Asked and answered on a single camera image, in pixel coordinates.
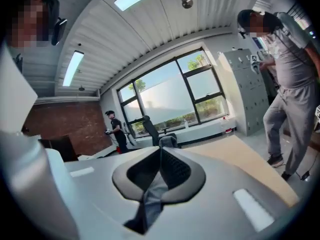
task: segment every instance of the office chair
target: office chair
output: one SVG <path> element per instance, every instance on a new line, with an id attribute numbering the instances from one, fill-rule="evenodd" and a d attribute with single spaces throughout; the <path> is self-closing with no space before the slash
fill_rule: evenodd
<path id="1" fill-rule="evenodd" d="M 150 121 L 150 117 L 148 115 L 144 115 L 143 116 L 143 127 L 145 128 L 145 130 L 150 134 L 150 136 L 152 137 L 152 145 L 153 146 L 159 146 L 159 140 L 163 137 L 159 137 L 159 132 L 157 131 L 156 127 L 153 125 L 153 123 Z M 169 133 L 167 134 L 167 129 L 169 129 L 170 127 L 161 129 L 161 131 L 164 131 L 165 136 L 172 136 L 174 137 L 176 140 L 177 139 L 177 135 L 175 133 Z"/>

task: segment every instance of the shoe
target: shoe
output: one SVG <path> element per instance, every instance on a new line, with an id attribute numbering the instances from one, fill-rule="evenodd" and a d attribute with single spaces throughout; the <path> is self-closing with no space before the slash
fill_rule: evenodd
<path id="1" fill-rule="evenodd" d="M 284 172 L 282 173 L 281 177 L 282 177 L 285 181 L 287 181 L 287 180 L 291 177 L 291 174 L 288 174 L 288 173 L 286 173 L 286 172 L 284 171 Z"/>
<path id="2" fill-rule="evenodd" d="M 271 165 L 273 168 L 277 168 L 277 167 L 282 166 L 284 164 L 284 159 L 283 159 L 282 155 L 279 155 L 277 157 L 270 156 L 267 163 L 269 165 Z"/>

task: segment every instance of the red brick wall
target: red brick wall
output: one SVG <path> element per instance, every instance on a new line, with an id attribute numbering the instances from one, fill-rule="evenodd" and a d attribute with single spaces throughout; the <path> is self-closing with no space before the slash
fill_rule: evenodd
<path id="1" fill-rule="evenodd" d="M 29 136 L 51 140 L 69 135 L 77 155 L 94 155 L 112 145 L 98 102 L 53 103 L 33 106 L 25 126 Z"/>

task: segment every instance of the tree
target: tree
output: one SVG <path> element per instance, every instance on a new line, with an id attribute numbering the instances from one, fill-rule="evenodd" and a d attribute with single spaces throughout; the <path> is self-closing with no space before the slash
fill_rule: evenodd
<path id="1" fill-rule="evenodd" d="M 135 85 L 138 88 L 139 93 L 141 93 L 145 88 L 146 88 L 146 83 L 144 81 L 142 81 L 141 79 L 138 79 L 135 81 Z M 128 86 L 129 90 L 133 90 L 134 89 L 134 85 L 131 83 Z"/>
<path id="2" fill-rule="evenodd" d="M 205 57 L 204 57 L 202 54 L 200 54 L 200 55 L 198 55 L 197 57 L 195 57 L 195 61 L 190 60 L 190 61 L 188 62 L 188 69 L 189 69 L 190 71 L 191 71 L 191 70 L 195 70 L 195 69 L 197 69 L 197 68 L 199 68 L 199 67 L 205 66 L 206 64 L 207 64 L 207 62 L 206 62 Z"/>

